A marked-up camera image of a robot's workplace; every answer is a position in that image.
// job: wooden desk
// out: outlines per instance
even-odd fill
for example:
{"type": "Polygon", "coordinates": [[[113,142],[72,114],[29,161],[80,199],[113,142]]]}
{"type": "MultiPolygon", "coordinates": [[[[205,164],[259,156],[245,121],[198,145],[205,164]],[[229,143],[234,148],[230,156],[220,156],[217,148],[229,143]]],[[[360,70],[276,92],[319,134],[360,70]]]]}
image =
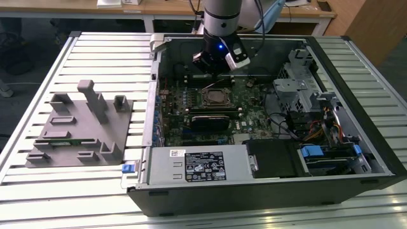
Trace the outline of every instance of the wooden desk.
{"type": "MultiPolygon", "coordinates": [[[[153,32],[153,20],[192,20],[186,0],[142,0],[140,5],[97,9],[97,0],[0,0],[0,17],[142,19],[145,31],[153,32]]],[[[315,23],[312,35],[323,35],[336,14],[319,9],[316,0],[308,7],[283,9],[277,22],[315,23]]]]}

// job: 3d printed holder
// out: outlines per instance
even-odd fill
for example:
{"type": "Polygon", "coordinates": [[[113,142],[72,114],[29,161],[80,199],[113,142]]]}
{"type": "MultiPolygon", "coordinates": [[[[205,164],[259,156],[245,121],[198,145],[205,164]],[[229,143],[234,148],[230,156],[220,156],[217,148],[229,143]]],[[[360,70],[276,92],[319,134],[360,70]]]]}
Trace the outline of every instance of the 3d printed holder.
{"type": "Polygon", "coordinates": [[[68,94],[53,95],[49,102],[53,111],[26,156],[25,167],[121,163],[133,102],[122,95],[104,100],[93,85],[92,80],[77,84],[86,100],[70,100],[68,94]]]}

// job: motherboard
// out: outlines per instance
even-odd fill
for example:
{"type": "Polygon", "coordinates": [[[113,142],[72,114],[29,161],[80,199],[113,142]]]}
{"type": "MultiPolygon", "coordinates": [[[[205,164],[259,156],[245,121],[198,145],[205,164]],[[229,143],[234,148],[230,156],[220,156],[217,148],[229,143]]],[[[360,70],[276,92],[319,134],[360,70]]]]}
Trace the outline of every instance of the motherboard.
{"type": "Polygon", "coordinates": [[[272,137],[263,106],[271,84],[246,76],[194,76],[160,85],[165,146],[233,145],[272,137]]]}

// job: circuit board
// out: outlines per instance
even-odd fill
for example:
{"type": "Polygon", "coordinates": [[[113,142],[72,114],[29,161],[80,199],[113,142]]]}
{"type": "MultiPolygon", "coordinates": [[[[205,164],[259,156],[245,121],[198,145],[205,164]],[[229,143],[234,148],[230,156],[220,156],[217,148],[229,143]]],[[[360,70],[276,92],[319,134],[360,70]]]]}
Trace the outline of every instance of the circuit board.
{"type": "Polygon", "coordinates": [[[230,87],[217,85],[214,88],[214,84],[214,89],[206,85],[190,88],[180,81],[168,80],[166,84],[161,84],[160,90],[165,146],[233,145],[241,144],[242,140],[272,137],[261,104],[263,84],[255,84],[246,77],[234,77],[230,87]],[[238,116],[229,119],[224,131],[193,132],[189,126],[192,115],[186,110],[210,105],[237,107],[238,116]]]}

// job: power supply label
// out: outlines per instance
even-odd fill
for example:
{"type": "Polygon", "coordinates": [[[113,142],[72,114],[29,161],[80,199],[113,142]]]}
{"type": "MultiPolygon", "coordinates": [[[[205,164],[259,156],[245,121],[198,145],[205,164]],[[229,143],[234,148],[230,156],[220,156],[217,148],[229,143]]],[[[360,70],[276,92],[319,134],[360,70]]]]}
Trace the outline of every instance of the power supply label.
{"type": "Polygon", "coordinates": [[[225,179],[222,152],[185,153],[185,180],[188,182],[225,179]]]}

